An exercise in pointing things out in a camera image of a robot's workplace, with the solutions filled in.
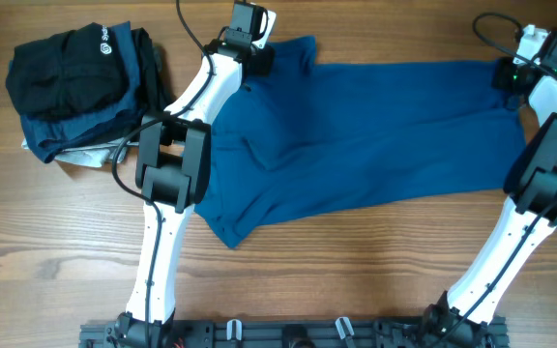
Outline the blue polo shirt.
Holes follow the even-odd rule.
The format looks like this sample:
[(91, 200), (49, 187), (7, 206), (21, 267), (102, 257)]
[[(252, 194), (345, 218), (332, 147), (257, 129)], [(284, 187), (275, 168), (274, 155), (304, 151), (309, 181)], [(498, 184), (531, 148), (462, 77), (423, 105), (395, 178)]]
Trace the blue polo shirt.
[(313, 37), (274, 51), (212, 125), (195, 210), (228, 247), (262, 225), (498, 189), (525, 149), (494, 62), (320, 64)]

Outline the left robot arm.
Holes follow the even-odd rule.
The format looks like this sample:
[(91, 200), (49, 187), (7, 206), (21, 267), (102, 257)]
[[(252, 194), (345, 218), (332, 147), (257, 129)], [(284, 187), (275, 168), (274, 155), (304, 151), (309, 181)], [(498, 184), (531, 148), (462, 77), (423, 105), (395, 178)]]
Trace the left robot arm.
[(80, 346), (184, 346), (174, 322), (175, 278), (188, 223), (209, 186), (211, 126), (249, 75), (268, 74), (276, 20), (275, 12), (254, 2), (234, 2), (230, 23), (198, 45), (201, 66), (181, 97), (146, 113), (118, 145), (118, 152), (132, 140), (138, 145), (136, 187), (126, 192), (144, 203), (139, 265), (125, 310), (105, 326), (101, 340), (82, 327)]

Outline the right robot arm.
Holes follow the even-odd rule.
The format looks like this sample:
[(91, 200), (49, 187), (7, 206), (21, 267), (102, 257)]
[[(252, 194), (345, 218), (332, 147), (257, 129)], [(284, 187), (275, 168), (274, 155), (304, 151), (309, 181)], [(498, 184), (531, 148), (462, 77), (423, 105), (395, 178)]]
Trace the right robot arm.
[(378, 334), (403, 333), (417, 347), (499, 344), (496, 307), (530, 255), (557, 228), (557, 28), (529, 24), (515, 39), (518, 47), (497, 82), (525, 97), (539, 130), (507, 176), (497, 224), (466, 273), (425, 310), (420, 324), (380, 321)]

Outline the black bottom folded garment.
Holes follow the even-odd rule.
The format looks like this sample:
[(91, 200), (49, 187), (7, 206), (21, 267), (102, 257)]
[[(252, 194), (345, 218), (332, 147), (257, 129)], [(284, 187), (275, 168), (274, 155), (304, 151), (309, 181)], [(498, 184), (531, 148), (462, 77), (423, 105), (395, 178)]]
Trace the black bottom folded garment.
[(122, 124), (115, 129), (117, 139), (128, 135), (141, 125), (147, 112), (163, 111), (175, 101), (170, 90), (163, 65), (164, 49), (153, 43), (149, 33), (142, 27), (132, 30), (132, 41), (139, 67), (140, 85), (134, 92), (136, 106), (127, 116), (121, 115)]

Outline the black folded garment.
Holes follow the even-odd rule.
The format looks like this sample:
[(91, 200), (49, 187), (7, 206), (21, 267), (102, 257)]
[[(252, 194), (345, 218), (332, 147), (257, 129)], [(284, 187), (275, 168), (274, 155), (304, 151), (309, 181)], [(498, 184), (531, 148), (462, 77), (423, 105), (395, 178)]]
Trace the black folded garment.
[(95, 112), (130, 87), (130, 34), (96, 22), (15, 47), (6, 88), (15, 110), (42, 120)]
[(175, 101), (170, 90), (163, 65), (164, 49), (153, 43), (149, 33), (142, 27), (132, 30), (132, 41), (139, 67), (140, 85), (134, 92), (136, 106), (127, 116), (121, 115), (122, 124), (115, 129), (117, 139), (128, 135), (141, 125), (147, 112), (163, 111)]

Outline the light grey folded garment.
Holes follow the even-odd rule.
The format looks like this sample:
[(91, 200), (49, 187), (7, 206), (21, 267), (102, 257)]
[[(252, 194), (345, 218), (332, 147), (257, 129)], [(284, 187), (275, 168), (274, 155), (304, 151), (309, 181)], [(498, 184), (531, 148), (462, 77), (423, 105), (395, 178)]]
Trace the light grey folded garment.
[(123, 137), (117, 135), (78, 140), (64, 145), (54, 153), (52, 158), (63, 163), (90, 168), (103, 167), (114, 159), (120, 163), (128, 152), (128, 148), (125, 147), (117, 158), (114, 157), (122, 140)]

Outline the navy folded garment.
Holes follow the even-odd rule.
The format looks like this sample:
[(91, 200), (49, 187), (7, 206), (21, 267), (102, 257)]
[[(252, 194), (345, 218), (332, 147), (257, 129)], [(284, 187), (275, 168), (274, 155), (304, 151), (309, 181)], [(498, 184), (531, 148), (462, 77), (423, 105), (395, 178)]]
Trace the navy folded garment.
[(61, 121), (43, 121), (28, 115), (20, 117), (26, 146), (42, 162), (50, 163), (65, 150), (83, 147), (99, 139), (119, 139), (123, 131), (136, 126), (145, 105), (139, 100), (141, 69), (131, 25), (123, 22), (109, 28), (127, 74), (123, 97), (95, 112), (81, 113)]

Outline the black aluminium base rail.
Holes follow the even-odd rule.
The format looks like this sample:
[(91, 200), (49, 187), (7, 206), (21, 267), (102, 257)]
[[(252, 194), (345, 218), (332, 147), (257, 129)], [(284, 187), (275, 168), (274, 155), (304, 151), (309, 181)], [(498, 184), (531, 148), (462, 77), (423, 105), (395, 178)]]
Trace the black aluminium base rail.
[(351, 320), (341, 317), (325, 321), (292, 322), (228, 322), (208, 320), (175, 320), (164, 329), (150, 329), (153, 347), (510, 347), (504, 317), (496, 317), (475, 342), (458, 330), (454, 336), (439, 343), (434, 334), (417, 338), (418, 317)]

